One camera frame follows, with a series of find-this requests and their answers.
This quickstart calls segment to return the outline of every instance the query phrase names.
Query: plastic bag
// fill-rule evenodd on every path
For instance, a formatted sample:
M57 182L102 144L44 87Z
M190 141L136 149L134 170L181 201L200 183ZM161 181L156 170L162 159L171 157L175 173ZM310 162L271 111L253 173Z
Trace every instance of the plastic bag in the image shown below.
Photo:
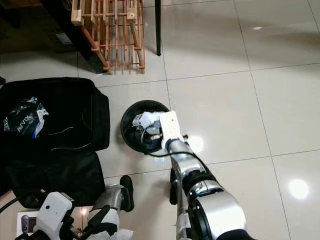
M49 113L35 96L23 99L3 120L4 131L34 139L44 126L45 115Z

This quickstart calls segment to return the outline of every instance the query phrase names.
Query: robotic arm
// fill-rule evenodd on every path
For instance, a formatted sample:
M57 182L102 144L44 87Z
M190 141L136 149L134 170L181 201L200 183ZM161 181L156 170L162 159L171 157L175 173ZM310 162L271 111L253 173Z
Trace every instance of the robotic arm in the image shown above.
M171 156L170 202L177 204L177 240L252 240L241 206L185 142L175 111L144 112L132 124L153 139L163 137L162 149Z

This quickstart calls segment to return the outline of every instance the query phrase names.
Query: black bag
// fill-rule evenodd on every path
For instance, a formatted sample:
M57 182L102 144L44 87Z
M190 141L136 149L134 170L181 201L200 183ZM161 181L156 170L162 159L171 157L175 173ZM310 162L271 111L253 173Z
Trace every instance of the black bag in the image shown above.
M22 99L31 97L49 113L38 137L5 132L3 120ZM92 205L102 193L103 175L93 152L109 146L109 100L91 80L61 77L6 83L0 89L0 121L0 195L13 189L18 197L41 181L46 181L47 191L75 196L76 206ZM90 159L90 164L82 169L84 159ZM59 171L64 170L61 180L55 162ZM71 163L81 177L76 177ZM77 184L79 178L85 186ZM20 202L26 208L34 206L31 200Z

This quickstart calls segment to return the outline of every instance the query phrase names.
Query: wooden rack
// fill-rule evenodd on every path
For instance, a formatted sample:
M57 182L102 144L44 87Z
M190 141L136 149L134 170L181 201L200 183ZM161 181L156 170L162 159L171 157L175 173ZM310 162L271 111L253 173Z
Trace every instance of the wooden rack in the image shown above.
M127 69L145 73L142 0L72 0L71 21L109 74Z

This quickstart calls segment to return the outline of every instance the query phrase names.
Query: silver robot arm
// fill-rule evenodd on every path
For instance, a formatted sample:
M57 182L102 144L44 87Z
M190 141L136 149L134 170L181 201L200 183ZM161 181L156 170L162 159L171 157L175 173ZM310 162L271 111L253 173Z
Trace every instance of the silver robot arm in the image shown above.
M133 125L157 132L171 156L171 204L177 204L177 240L252 240L245 214L180 133L175 111L143 113Z

